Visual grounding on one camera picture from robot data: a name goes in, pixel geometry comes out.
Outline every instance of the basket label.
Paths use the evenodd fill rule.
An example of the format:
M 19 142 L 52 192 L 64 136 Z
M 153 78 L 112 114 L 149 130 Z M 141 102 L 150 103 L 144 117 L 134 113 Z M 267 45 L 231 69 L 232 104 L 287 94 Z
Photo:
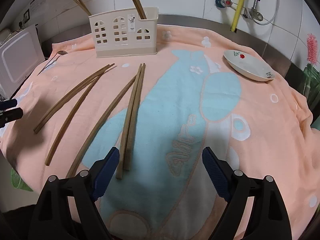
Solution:
M 128 32 L 136 32 L 136 25 L 135 25 L 135 16 L 134 14 L 128 14 Z

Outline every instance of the printed notice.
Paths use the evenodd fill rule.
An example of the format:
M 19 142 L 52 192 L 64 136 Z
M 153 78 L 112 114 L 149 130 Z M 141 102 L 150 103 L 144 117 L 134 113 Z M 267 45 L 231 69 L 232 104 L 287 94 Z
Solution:
M 136 32 L 136 25 L 134 23 L 134 14 L 128 14 L 128 32 Z
M 46 0 L 32 0 L 30 2 L 30 15 L 42 14 L 45 12 Z

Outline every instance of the pink bottle brush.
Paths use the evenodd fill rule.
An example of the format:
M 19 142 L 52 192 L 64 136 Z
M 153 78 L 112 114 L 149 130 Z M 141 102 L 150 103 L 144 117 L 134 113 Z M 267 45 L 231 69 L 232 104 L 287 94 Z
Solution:
M 308 46 L 307 60 L 312 65 L 316 65 L 316 62 L 318 60 L 318 41 L 317 41 L 316 37 L 311 33 L 308 34 L 307 46 Z

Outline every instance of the corrugated yellow pipe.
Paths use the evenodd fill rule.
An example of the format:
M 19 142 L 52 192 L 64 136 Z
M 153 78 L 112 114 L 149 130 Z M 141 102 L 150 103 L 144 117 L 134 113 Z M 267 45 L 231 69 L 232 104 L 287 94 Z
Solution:
M 232 25 L 231 25 L 231 31 L 232 32 L 236 31 L 243 3 L 244 3 L 244 0 L 239 0 L 239 2 L 238 2 L 236 13 L 235 13 L 235 16 L 233 17 L 233 22 L 232 22 Z

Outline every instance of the plate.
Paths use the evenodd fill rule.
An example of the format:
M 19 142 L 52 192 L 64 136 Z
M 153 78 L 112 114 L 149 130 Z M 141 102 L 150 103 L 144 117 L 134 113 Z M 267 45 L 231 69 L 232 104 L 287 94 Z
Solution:
M 275 71 L 266 62 L 238 50 L 223 53 L 231 67 L 240 74 L 255 81 L 266 82 L 275 78 Z

